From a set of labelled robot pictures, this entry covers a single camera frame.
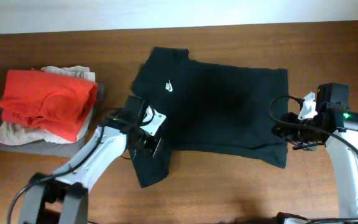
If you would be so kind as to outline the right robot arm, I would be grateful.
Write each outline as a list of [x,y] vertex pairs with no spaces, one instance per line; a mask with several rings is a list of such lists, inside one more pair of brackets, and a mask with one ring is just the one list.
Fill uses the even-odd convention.
[[317,92],[296,98],[299,114],[286,113],[275,121],[273,134],[294,150],[324,146],[331,158],[337,185],[339,216],[307,219],[279,215],[279,223],[358,223],[358,113],[348,105],[349,87],[322,84]]

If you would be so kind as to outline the black Nike t-shirt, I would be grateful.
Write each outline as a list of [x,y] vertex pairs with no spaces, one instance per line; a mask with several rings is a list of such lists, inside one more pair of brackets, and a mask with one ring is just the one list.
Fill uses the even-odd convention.
[[166,119],[156,158],[142,151],[133,166],[141,187],[165,179],[172,151],[201,151],[258,159],[285,168],[287,144],[272,134],[288,111],[285,69],[245,68],[192,60],[187,49],[155,47],[133,84]]

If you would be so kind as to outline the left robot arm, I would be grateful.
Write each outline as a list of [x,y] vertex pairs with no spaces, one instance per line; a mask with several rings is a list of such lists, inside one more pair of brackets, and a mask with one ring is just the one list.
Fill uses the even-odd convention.
[[123,108],[111,108],[91,139],[63,166],[50,175],[34,174],[14,197],[21,206],[19,223],[88,224],[88,195],[109,165],[132,150],[155,157],[166,120],[145,99],[129,96]]

